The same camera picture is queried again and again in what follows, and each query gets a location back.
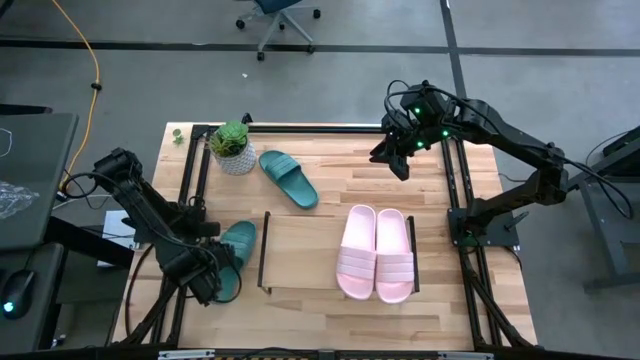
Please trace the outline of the office chair base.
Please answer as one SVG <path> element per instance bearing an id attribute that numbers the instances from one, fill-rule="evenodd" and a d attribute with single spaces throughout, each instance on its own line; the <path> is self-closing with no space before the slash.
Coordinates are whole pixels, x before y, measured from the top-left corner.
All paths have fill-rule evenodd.
<path id="1" fill-rule="evenodd" d="M 276 29 L 284 31 L 286 25 L 289 24 L 300 36 L 307 41 L 307 47 L 305 52 L 307 54 L 313 54 L 316 50 L 314 45 L 314 39 L 300 26 L 300 24 L 291 16 L 291 10 L 303 10 L 311 9 L 312 17 L 318 20 L 322 16 L 322 11 L 319 7 L 311 5 L 300 5 L 303 0 L 238 0 L 238 1 L 251 1 L 255 4 L 253 9 L 245 14 L 239 15 L 235 21 L 235 26 L 238 30 L 244 30 L 246 24 L 254 18 L 271 18 L 271 24 L 269 25 L 266 33 L 263 35 L 261 41 L 257 45 L 256 59 L 258 62 L 265 60 L 264 48 L 270 41 L 272 35 Z"/>

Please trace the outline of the clear plastic bag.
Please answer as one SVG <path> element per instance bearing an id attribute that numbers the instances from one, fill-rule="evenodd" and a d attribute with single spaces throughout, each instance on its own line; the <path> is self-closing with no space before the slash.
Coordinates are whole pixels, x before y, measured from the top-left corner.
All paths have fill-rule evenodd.
<path id="1" fill-rule="evenodd" d="M 0 181 L 0 220 L 28 208 L 39 194 L 22 186 Z"/>

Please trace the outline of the black computer mouse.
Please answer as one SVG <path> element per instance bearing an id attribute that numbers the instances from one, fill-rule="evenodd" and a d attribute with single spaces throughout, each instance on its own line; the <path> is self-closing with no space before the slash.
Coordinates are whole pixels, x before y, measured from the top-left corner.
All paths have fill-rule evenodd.
<path id="1" fill-rule="evenodd" d="M 12 273 L 0 291 L 0 309 L 6 319 L 17 320 L 29 311 L 32 304 L 36 273 L 22 269 Z"/>

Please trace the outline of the pink rubber slide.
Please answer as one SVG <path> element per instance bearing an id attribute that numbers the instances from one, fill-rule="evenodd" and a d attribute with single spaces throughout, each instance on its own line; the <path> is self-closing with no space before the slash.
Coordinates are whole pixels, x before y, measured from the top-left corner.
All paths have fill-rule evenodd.
<path id="1" fill-rule="evenodd" d="M 336 280 L 352 299 L 367 300 L 373 293 L 376 268 L 376 212 L 367 205 L 349 211 L 336 263 Z"/>
<path id="2" fill-rule="evenodd" d="M 405 219 L 397 209 L 384 209 L 377 215 L 376 276 L 378 297 L 387 304 L 404 302 L 414 286 L 414 255 Z"/>

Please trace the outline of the black metal stand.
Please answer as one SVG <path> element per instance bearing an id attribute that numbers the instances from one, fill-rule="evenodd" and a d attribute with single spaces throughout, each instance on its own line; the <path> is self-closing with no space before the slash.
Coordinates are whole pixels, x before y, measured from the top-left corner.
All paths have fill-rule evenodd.
<path id="1" fill-rule="evenodd" d="M 584 284 L 587 292 L 640 285 L 627 246 L 640 248 L 640 126 L 599 145 L 602 158 L 569 180 L 583 198 L 596 238 L 605 253 L 608 275 Z"/>

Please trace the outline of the wooden shelf with black legs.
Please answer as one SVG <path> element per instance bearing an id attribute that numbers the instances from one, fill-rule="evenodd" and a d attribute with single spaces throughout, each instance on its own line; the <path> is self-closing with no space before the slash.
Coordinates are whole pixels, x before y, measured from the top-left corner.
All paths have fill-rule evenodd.
<path id="1" fill-rule="evenodd" d="M 266 293 L 275 289 L 342 291 L 336 263 L 348 214 L 314 217 L 266 212 L 257 285 Z"/>

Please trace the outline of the black desk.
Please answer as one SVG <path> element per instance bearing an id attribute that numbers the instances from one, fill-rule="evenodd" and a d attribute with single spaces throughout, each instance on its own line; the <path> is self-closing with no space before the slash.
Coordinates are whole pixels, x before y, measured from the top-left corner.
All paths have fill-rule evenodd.
<path id="1" fill-rule="evenodd" d="M 26 209 L 0 219 L 0 356 L 51 345 L 69 252 L 120 267 L 132 262 L 132 250 L 51 215 L 77 124 L 74 114 L 0 116 L 0 181 L 38 194 Z M 8 319 L 3 311 L 20 305 L 6 301 L 3 287 L 16 272 L 31 279 L 29 307 Z"/>

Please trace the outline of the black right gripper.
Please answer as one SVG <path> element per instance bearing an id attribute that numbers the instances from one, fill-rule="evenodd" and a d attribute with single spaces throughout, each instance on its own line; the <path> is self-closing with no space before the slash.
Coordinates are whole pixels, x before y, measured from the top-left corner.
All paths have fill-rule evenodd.
<path id="1" fill-rule="evenodd" d="M 446 130 L 438 125 L 429 126 L 392 111 L 382 118 L 385 139 L 370 151 L 371 163 L 391 163 L 392 173 L 401 181 L 410 177 L 408 159 L 421 149 L 429 150 L 446 138 Z"/>

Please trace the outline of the succulent in white patterned pot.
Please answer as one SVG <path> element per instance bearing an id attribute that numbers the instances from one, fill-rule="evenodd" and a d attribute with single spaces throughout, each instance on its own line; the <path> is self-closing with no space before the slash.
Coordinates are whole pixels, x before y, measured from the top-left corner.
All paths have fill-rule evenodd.
<path id="1" fill-rule="evenodd" d="M 249 139 L 249 126 L 230 121 L 211 135 L 208 146 L 222 171 L 229 175 L 248 174 L 257 162 L 256 150 Z"/>

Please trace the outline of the green rubber slide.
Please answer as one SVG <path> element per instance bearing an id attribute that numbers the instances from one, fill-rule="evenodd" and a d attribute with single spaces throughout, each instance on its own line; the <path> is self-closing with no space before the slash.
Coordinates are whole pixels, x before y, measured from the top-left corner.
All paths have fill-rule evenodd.
<path id="1" fill-rule="evenodd" d="M 258 163 L 266 176 L 299 208 L 312 209 L 317 205 L 318 193 L 293 157 L 269 150 L 259 156 Z"/>
<path id="2" fill-rule="evenodd" d="M 256 226 L 250 221 L 239 221 L 231 225 L 220 237 L 221 244 L 229 245 L 233 255 L 227 257 L 232 265 L 223 267 L 219 272 L 221 289 L 217 293 L 216 303 L 233 302 L 241 293 L 242 271 L 248 264 L 256 244 Z"/>

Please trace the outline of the black aluminium table frame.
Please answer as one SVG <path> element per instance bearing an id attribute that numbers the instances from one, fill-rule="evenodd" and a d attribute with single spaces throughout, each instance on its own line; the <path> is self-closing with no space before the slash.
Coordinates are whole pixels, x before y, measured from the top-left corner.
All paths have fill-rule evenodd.
<path id="1" fill-rule="evenodd" d="M 255 123 L 251 139 L 258 152 L 278 150 L 296 159 L 319 195 L 310 210 L 297 207 L 260 169 L 244 176 L 223 173 L 204 159 L 204 144 L 188 139 L 174 145 L 172 132 L 192 132 L 189 123 L 165 127 L 153 177 L 154 187 L 175 200 L 181 190 L 201 191 L 207 216 L 228 227 L 248 220 L 257 229 L 256 248 L 242 272 L 240 296 L 228 305 L 201 306 L 171 301 L 152 333 L 155 341 L 179 332 L 182 347 L 468 350 L 473 344 L 457 250 L 447 224 L 450 183 L 469 183 L 491 197 L 502 187 L 494 153 L 467 145 L 468 166 L 455 151 L 439 146 L 410 161 L 411 176 L 399 181 L 382 164 L 369 161 L 380 134 L 370 125 Z M 419 289 L 405 302 L 389 305 L 377 297 L 358 301 L 340 290 L 275 289 L 257 285 L 264 215 L 338 217 L 358 204 L 394 208 L 412 219 Z"/>

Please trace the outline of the silver metal bracket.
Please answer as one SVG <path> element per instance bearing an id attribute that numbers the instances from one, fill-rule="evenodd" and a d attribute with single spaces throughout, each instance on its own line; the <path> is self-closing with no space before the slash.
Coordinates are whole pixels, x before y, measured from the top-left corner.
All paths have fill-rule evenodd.
<path id="1" fill-rule="evenodd" d="M 438 360 L 495 360 L 491 353 L 482 352 L 439 352 Z"/>
<path id="2" fill-rule="evenodd" d="M 215 358 L 214 349 L 180 349 L 160 351 L 157 360 L 210 360 Z"/>

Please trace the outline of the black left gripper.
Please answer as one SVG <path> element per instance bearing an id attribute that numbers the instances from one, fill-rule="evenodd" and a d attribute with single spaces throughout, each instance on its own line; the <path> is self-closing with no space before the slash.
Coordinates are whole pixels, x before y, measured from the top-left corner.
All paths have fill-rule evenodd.
<path id="1" fill-rule="evenodd" d="M 223 289 L 222 270 L 232 267 L 234 256 L 234 248 L 229 243 L 187 247 L 178 256 L 178 282 L 186 285 L 200 304 L 218 302 Z"/>

